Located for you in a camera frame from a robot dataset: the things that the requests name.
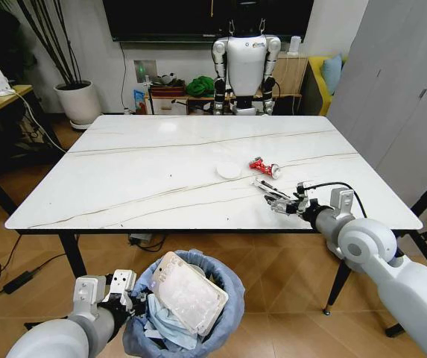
black tv screen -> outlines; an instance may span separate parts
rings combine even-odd
[[[304,39],[314,0],[264,0],[265,34]],[[211,42],[228,35],[231,0],[104,0],[114,41]]]

blue pillow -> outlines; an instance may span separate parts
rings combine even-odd
[[[327,91],[333,95],[336,87],[341,79],[342,57],[340,54],[333,58],[324,60],[324,64],[320,68],[320,73],[326,82]]]

blue trash bag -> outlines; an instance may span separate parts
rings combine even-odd
[[[140,356],[142,358],[196,358],[206,357],[209,353],[219,349],[227,341],[231,333],[238,328],[244,313],[244,287],[239,277],[221,261],[203,255],[199,250],[175,251],[175,254],[187,263],[197,265],[203,269],[207,277],[213,276],[215,282],[228,293],[228,302],[223,312],[218,317],[210,334],[203,342],[197,342],[195,349],[178,352],[160,349],[151,339],[144,334],[146,318],[133,317],[127,321],[124,336],[125,353]],[[133,287],[133,297],[147,288],[152,274],[160,264],[161,259],[144,271]]]

green bag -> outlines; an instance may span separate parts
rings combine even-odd
[[[200,76],[186,87],[186,92],[194,97],[212,96],[215,89],[213,83],[210,77]]]

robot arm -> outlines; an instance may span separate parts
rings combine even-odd
[[[224,37],[216,40],[212,48],[212,56],[215,62],[215,71],[218,77],[215,80],[215,103],[213,104],[213,114],[223,114],[225,102],[226,77],[227,77],[227,43],[228,38]]]
[[[67,319],[46,321],[29,330],[11,348],[7,358],[96,357],[129,317],[142,313],[146,297],[138,297],[139,302],[134,305],[128,295],[135,279],[131,270],[116,270],[104,297],[105,276],[79,277],[74,289],[74,309]]]
[[[286,215],[296,213],[326,237],[327,247],[354,271],[365,272],[377,285],[379,297],[389,312],[427,353],[427,267],[407,256],[395,257],[393,232],[372,219],[356,219],[351,213],[354,192],[332,190],[331,206],[309,200],[300,184],[295,199],[267,186],[271,209]]]
[[[276,36],[266,35],[266,42],[268,54],[266,55],[262,82],[263,110],[266,114],[271,115],[273,113],[273,87],[276,83],[272,74],[281,50],[281,41]]]

